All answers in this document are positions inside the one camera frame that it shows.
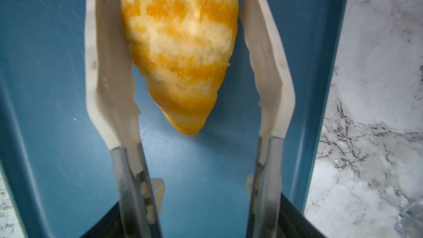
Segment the cream serving tongs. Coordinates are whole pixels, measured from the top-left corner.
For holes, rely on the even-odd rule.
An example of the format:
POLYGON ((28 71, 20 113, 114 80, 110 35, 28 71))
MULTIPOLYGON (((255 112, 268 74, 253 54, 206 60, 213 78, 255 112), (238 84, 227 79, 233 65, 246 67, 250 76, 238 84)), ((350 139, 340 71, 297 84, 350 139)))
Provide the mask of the cream serving tongs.
MULTIPOLYGON (((120 9, 120 0, 86 0, 87 111, 111 153, 124 236, 160 238, 164 182, 149 176, 138 123, 141 112, 134 101, 132 59, 120 9)), ((282 161, 295 109, 295 90, 268 1, 242 0, 241 22, 261 107, 246 235, 282 238, 282 161)))

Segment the fake croissant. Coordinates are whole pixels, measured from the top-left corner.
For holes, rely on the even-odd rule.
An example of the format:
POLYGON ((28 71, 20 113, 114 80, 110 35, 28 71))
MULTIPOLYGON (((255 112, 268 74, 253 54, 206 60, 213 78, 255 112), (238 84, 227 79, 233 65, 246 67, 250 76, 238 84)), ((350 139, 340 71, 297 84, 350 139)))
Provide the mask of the fake croissant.
POLYGON ((121 14, 149 95, 177 131, 196 135, 230 65, 239 0, 121 0, 121 14))

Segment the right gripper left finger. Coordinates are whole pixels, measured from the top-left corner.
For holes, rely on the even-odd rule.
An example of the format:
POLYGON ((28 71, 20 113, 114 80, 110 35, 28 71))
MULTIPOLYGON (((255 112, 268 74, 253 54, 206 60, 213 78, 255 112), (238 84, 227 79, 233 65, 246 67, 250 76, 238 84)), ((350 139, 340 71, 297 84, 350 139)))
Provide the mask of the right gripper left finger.
POLYGON ((124 238, 117 202, 82 238, 124 238))

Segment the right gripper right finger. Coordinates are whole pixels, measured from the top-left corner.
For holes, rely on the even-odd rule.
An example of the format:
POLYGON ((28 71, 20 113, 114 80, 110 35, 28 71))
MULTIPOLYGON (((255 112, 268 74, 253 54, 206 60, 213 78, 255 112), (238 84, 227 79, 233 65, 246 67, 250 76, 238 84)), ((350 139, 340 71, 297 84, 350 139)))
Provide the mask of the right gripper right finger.
POLYGON ((283 194, 280 199, 280 237, 325 238, 283 194))

